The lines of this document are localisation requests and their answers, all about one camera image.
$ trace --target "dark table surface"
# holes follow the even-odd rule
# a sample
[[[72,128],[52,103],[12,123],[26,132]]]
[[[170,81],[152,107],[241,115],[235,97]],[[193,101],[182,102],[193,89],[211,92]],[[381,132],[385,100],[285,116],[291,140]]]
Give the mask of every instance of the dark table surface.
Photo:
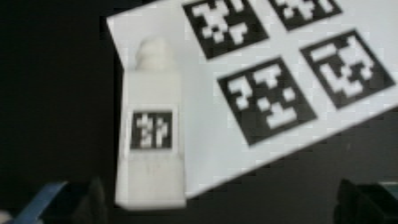
[[[340,178],[398,179],[395,110],[193,198],[184,210],[113,207],[122,68],[104,18],[145,3],[0,3],[0,208],[17,211],[47,181],[99,176],[113,224],[330,224]]]

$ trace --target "black and white marker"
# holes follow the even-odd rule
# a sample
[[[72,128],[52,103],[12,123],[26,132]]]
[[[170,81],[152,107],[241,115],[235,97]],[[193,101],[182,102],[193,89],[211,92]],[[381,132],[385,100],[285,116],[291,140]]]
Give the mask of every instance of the black and white marker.
[[[127,210],[184,206],[180,77],[161,38],[141,42],[125,71],[115,204]]]

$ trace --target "white paper sheet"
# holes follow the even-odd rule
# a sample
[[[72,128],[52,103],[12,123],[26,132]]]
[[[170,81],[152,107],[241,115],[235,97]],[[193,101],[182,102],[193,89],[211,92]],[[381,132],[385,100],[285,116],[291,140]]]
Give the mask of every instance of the white paper sheet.
[[[147,36],[163,36],[173,47],[182,73],[187,197],[202,193],[398,105],[398,86],[394,84],[398,82],[398,2],[390,0],[218,1],[218,11],[212,11],[212,17],[207,16],[207,20],[200,13],[205,14],[207,10],[205,15],[209,15],[212,3],[207,7],[205,2],[212,1],[196,3],[203,5],[195,12],[196,17],[193,19],[198,23],[191,23],[187,20],[182,5],[189,3],[179,0],[157,1],[107,18],[123,69],[134,67],[134,52]],[[248,11],[253,10],[253,14],[235,15],[241,10],[246,13],[246,9]],[[330,14],[330,16],[319,18],[321,13]],[[303,20],[315,21],[306,24],[305,22],[299,24],[285,22],[287,25],[283,26],[282,18],[287,21],[294,15],[299,15]],[[218,34],[216,30],[212,30],[212,34],[209,31],[203,34],[203,27],[198,27],[202,21],[207,21],[207,25],[209,23],[218,25],[223,23],[218,26]],[[209,48],[203,54],[191,25],[198,35],[202,32],[200,39],[207,41],[205,43],[211,41],[221,43],[228,38],[228,43],[241,47],[216,56],[211,52],[216,48]],[[266,34],[241,35],[257,27],[262,27]],[[243,46],[241,40],[244,42],[244,38],[255,43]],[[314,60],[314,69],[310,69],[310,59],[303,57],[303,49],[317,43],[322,43],[317,45],[319,49],[306,51],[308,58]],[[280,72],[280,64],[271,64],[273,59],[278,59],[276,61],[285,66],[289,75],[285,75],[285,71]],[[340,67],[335,67],[337,62],[344,62]],[[234,75],[257,65],[260,69],[257,67],[257,71],[244,72],[246,76]],[[344,75],[342,78],[331,70],[335,68]],[[271,73],[282,77],[273,81]],[[237,80],[234,84],[225,81],[228,97],[232,92],[237,94],[232,95],[230,106],[218,85],[218,79],[223,77],[230,78],[228,81],[232,81],[232,77]],[[280,91],[273,91],[278,87],[283,90],[289,89],[287,87],[292,88],[285,90],[285,96]],[[267,101],[264,100],[266,94],[273,94]],[[291,104],[289,102],[294,102],[299,97],[305,100]],[[241,117],[234,117],[232,108],[234,110],[243,108],[241,111],[244,111],[246,106],[255,107],[253,104],[257,108],[251,111],[259,108],[264,112],[267,111],[267,115],[255,113],[259,122],[264,126],[267,125],[267,129],[262,130],[266,137],[259,135],[251,140],[255,143],[248,145],[250,142],[239,129],[237,119]],[[283,118],[280,116],[269,118],[269,108],[273,108],[273,115],[276,116],[280,109],[285,112],[287,108],[292,108],[292,112],[289,111]],[[296,119],[301,119],[299,111],[312,111],[314,117],[306,116],[305,121],[294,123]]]

